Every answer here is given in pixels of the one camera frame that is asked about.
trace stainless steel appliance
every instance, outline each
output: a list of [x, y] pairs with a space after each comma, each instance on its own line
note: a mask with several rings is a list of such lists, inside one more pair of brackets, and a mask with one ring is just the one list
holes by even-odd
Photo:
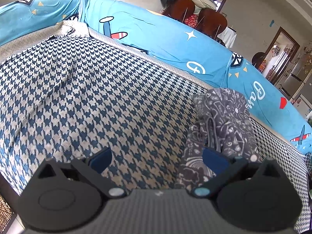
[[312, 76], [310, 76], [304, 83], [304, 86], [300, 90], [300, 94], [312, 103]]
[[282, 90], [291, 98], [296, 98], [312, 73], [312, 53], [303, 55], [291, 74], [282, 83]]
[[302, 115], [303, 118], [306, 118], [308, 114], [312, 111], [312, 104], [303, 95], [299, 96], [299, 98], [294, 103], [294, 107]]

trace white star print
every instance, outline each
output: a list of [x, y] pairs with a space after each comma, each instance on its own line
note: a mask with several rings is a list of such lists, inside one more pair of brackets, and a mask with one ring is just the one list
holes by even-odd
[[194, 30], [191, 31], [191, 32], [184, 32], [184, 33], [186, 33], [186, 34], [188, 35], [188, 40], [189, 40], [191, 37], [197, 38], [197, 37], [194, 35]]

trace red shape print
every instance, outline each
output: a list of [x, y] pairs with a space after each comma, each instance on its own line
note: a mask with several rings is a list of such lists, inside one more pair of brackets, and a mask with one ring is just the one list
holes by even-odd
[[110, 35], [112, 39], [118, 39], [121, 40], [122, 38], [126, 37], [128, 35], [127, 32], [116, 32]]
[[280, 97], [280, 109], [284, 109], [286, 105], [287, 99], [285, 99], [284, 97]]

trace gray blanket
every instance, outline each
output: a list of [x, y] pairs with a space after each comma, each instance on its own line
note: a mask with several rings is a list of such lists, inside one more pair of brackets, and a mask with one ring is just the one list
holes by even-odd
[[204, 147], [229, 158], [261, 161], [245, 97], [231, 89], [208, 90], [193, 96], [198, 121], [190, 127], [176, 188], [201, 186], [215, 176], [202, 160]]

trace houndstooth fabric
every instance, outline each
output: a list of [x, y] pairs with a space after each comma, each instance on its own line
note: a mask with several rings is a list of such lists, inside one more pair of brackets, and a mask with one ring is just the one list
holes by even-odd
[[294, 185], [302, 201], [302, 212], [295, 225], [295, 230], [302, 233], [310, 228], [311, 212], [308, 205], [308, 180], [305, 157], [294, 148], [278, 139], [263, 126], [251, 119], [258, 151], [264, 159], [272, 157], [283, 168], [287, 177]]
[[[193, 94], [205, 89], [92, 38], [40, 43], [0, 65], [0, 171], [21, 193], [46, 157], [69, 162], [110, 145], [103, 175], [127, 189], [173, 187]], [[298, 191], [308, 229], [304, 157], [257, 122], [262, 157], [277, 159]]]
[[306, 155], [302, 155], [300, 152], [297, 152], [297, 153], [302, 158], [303, 162], [307, 166], [308, 171], [310, 172], [312, 169], [312, 163], [311, 163], [312, 153], [307, 153]]

